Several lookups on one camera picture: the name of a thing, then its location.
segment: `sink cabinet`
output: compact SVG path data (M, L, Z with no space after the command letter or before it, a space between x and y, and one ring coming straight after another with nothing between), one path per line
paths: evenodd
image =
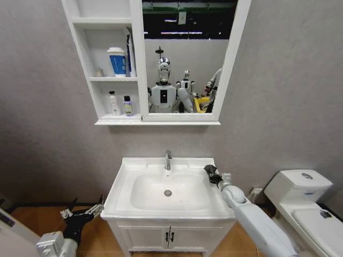
M107 220L126 257L132 252L201 252L210 256L235 223L228 220Z
M123 158L100 216L126 257L132 252L210 256L236 222L204 170L212 158Z

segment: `ceiling light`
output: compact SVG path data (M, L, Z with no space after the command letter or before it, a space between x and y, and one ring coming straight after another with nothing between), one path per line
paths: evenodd
M187 35L187 34L199 34L201 35L203 32L201 31L173 31L173 32L161 32L162 35L176 35L176 34L180 34L180 35Z

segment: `bathroom sink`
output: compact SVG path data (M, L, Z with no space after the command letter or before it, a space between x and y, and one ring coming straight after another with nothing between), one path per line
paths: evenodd
M203 167L212 158L123 158L103 218L234 218Z
M146 210L202 210L210 197L206 190L198 189L200 186L206 187L201 175L140 175L133 184L130 201L134 207Z

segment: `cup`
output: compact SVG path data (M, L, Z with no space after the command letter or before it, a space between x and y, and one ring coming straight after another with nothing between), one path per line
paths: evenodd
M110 47L107 50L107 53L112 63L114 76L121 78L126 77L126 61L124 50L120 47Z

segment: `lotion bottle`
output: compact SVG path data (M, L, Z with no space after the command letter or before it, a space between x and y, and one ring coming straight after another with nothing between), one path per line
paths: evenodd
M124 109L126 116L133 116L132 102L129 95L124 96Z
M110 91L110 100L111 100L111 104L112 104L112 113L114 116L120 116L120 108L119 108L119 104L117 101L117 97L114 95L114 91Z

